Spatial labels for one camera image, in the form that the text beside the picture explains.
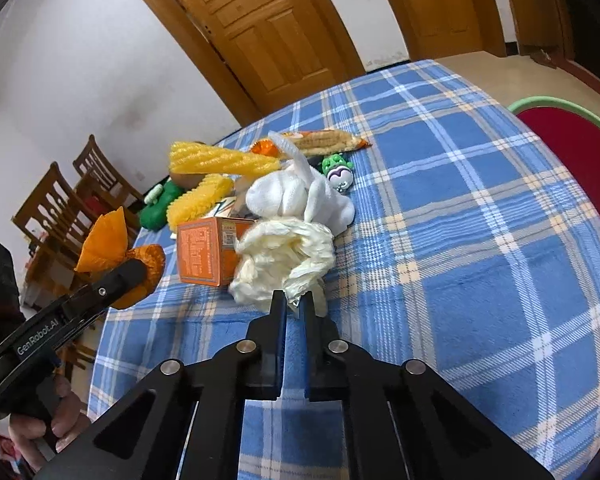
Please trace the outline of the person's left hand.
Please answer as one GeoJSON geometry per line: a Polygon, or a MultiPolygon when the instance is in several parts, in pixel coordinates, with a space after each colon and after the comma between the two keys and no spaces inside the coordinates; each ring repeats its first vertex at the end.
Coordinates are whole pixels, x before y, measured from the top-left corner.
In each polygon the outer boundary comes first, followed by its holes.
{"type": "MultiPolygon", "coordinates": [[[[54,381],[55,391],[60,397],[60,401],[50,423],[50,428],[52,428],[53,434],[58,437],[56,451],[61,452],[84,430],[87,430],[92,422],[81,411],[82,402],[78,395],[72,391],[68,379],[56,375],[54,381]]],[[[36,440],[44,437],[46,431],[44,422],[29,416],[11,414],[8,430],[16,449],[23,459],[34,472],[38,472],[46,464],[46,459],[35,445],[36,440]]]]}

